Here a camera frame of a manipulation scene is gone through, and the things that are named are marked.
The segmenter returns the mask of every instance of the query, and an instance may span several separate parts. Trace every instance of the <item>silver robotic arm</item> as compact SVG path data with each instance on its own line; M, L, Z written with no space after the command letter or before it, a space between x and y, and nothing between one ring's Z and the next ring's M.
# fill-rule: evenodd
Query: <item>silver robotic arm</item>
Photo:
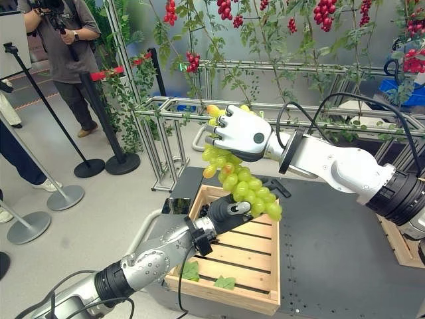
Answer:
M67 319L84 307L90 308L73 316L74 319L103 317L123 302L107 300L129 297L153 281L162 280L170 269L182 263L184 257L189 258L196 251L207 255L211 252L209 243L217 235L252 219L249 211L248 202L232 203L230 196L216 200L206 216L193 222L186 217L184 222L166 230L160 238L140 244L135 253L57 294L53 318ZM51 304L47 302L33 313L32 318L50 319L50 315Z

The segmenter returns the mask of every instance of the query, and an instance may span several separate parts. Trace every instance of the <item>white sneaker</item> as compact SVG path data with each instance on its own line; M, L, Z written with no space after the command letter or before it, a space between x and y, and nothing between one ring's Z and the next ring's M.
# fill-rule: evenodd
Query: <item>white sneaker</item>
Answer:
M61 183L59 183L58 181L55 181L55 182L59 185L59 187L62 187ZM49 179L46 179L43 184L40 184L40 185L31 184L31 185L33 186L33 188L43 189L51 193L57 190L56 187L52 184L52 182Z
M7 223L13 218L10 212L6 211L4 208L0 207L0 223Z

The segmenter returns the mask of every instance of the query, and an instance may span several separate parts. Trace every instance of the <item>wooden crate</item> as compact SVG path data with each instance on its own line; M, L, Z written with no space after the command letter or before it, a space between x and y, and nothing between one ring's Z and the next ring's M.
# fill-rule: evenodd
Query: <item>wooden crate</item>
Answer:
M388 242L396 255L398 263L403 266L425 268L424 263L419 257L419 241L407 239L401 234L394 223L386 220L380 215L377 215L377 217L384 229Z
M222 188L201 185L189 217L196 219L203 205L225 195ZM211 254L189 260L199 263L201 279L182 279L182 293L273 315L280 307L279 224L262 215L217 238ZM177 291L179 271L175 267L165 277L171 290ZM236 278L234 290L213 286L220 275Z

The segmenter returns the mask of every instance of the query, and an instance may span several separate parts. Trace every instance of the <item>cherry tomato cluster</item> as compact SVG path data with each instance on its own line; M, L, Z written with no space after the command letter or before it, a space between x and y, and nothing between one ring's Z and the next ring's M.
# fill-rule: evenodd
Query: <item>cherry tomato cluster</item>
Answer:
M425 73L425 60L416 58L418 55L425 56L425 49L410 49L404 57L403 71L413 73Z
M221 15L222 20L233 20L233 16L230 13L232 8L230 7L230 0L217 0L218 14Z
M260 10L263 11L268 6L268 0L261 0Z
M187 66L186 71L187 72L196 72L198 71L199 66L199 59L201 56L196 53L190 53L189 51L186 52L187 60L189 61L190 65Z
M297 32L297 26L295 24L295 19L292 17L288 22L288 29L290 30L290 33Z
M371 9L372 0L363 0L361 3L360 13L362 14L361 20L360 20L360 26L365 25L368 23L371 18L369 17L369 10Z
M171 26L174 25L174 21L177 20L177 15L175 14L175 1L168 0L165 5L166 14L164 16L164 22L168 22Z
M235 18L233 19L233 27L237 29L243 24L244 24L244 19L242 18L242 15L235 16Z
M337 0L320 0L313 10L314 20L318 25L322 24L321 29L325 32L331 30L333 17L329 15L334 14L336 2Z
M410 36L423 35L425 33L425 19L417 19L418 14L423 12L423 8L417 8L415 12L410 15L410 20L407 22L407 31Z

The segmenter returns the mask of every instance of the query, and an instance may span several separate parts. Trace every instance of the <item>black cable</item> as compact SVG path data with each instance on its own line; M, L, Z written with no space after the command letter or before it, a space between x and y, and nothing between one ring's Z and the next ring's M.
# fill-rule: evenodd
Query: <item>black cable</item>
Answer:
M286 108L288 107L288 105L294 105L298 108L298 110L300 110L307 118L308 120L311 122L312 126L315 126L317 128L317 130L320 132L320 134L323 136L323 138L330 144L333 145L333 143L331 142L331 140L326 136L325 132L313 121L313 119L311 118L311 116L304 110L304 108L299 105L297 102L288 102L285 105L282 106L282 108L279 111L278 114L278 118L276 120L276 137L278 138L278 142L281 148L285 148L285 145L282 143L282 140L280 139L280 119L282 118L282 114L284 113L284 111L286 110Z
M87 306L85 306L81 309L78 309L77 311L74 311L72 314L67 316L66 319L71 319L72 317L76 316L77 314L79 314L83 311L86 311L86 310L88 310L92 307L99 306L100 304L105 304L107 302L120 301L120 300L128 301L131 304L131 312L130 312L130 316L128 317L128 319L132 319L133 315L134 315L134 301L133 301L133 299L128 298L128 297L111 298L111 299L106 299L106 300L102 300L102 301L99 301L99 302L95 302L93 304L89 304L89 305L87 305Z
M69 276L65 277L64 279L62 279L60 282L58 282L49 292L48 294L43 298L43 300L41 300L40 302L28 307L27 309L25 309L24 311L22 311L20 314L18 314L16 316L15 319L23 319L27 314L30 314L31 312L33 312L34 310L40 308L41 306L43 306L50 298L50 304L52 305L52 308L50 309L50 313L54 314L54 291L64 282L66 282L69 278L72 278L73 276L76 276L77 274L92 274L93 272L96 272L94 270L79 270L76 271L72 274L70 274Z
M420 162L419 162L419 157L418 157L418 152L416 151L416 148L414 147L414 142L413 142L413 138L412 138L412 134L410 133L410 129L408 127L408 124L406 122L406 119L404 118L403 114L394 106L392 106L391 104L387 104L384 102L379 102L376 100L373 100L372 98L367 98L366 96L360 96L360 95L356 95L356 94L352 94L352 93L346 93L346 92L337 92L337 93L333 93L331 95L328 95L323 102L320 104L319 108L317 109L316 113L314 114L314 118L313 118L313 122L311 123L310 127L309 127L309 131L313 128L313 123L315 123L317 116L319 115L321 109L323 108L323 106L325 105L325 103L332 97L334 96L348 96L350 98L355 98L357 100L360 101L365 101L365 102L369 102L369 103L374 103L377 104L379 106L382 106L383 108L393 111L398 119L400 120L403 128L404 128L404 133L406 134L407 140L409 142L410 145L410 149L412 151L412 155L414 158L414 162L416 165L416 168L418 170L418 173L416 174L417 177L420 176L420 172L422 171L421 166L420 166Z
M192 248L193 248L193 246L191 246L187 250L187 253L185 255L185 258L183 258L183 264L181 265L181 268L180 268L179 289L177 291L178 291L179 307L180 307L180 310L183 311L183 314L180 315L179 317L177 317L177 319L182 319L184 316L186 316L189 313L189 311L186 310L186 309L184 309L183 306L181 305L181 278L183 276L183 269L185 268L186 259L189 256L189 253L191 252Z
M394 73L391 73L391 72L388 70L388 66L389 66L391 63L394 63ZM398 73L399 73L399 71L400 71L400 63L399 63L399 61L398 61L396 58L392 58L392 59L388 60L388 61L384 64L384 72L385 72L385 74L386 74L386 75L389 75L389 76L393 76L393 77L394 77L394 79L396 80L396 83L397 83L397 85L398 85L398 86L401 84L401 81L400 81L400 79L398 78ZM424 86L425 86L425 83L422 83L422 84L420 84L420 85L418 85L418 86L415 86L415 87L414 87L414 89L413 89L413 91L415 91L415 90L419 90L420 88L423 88Z

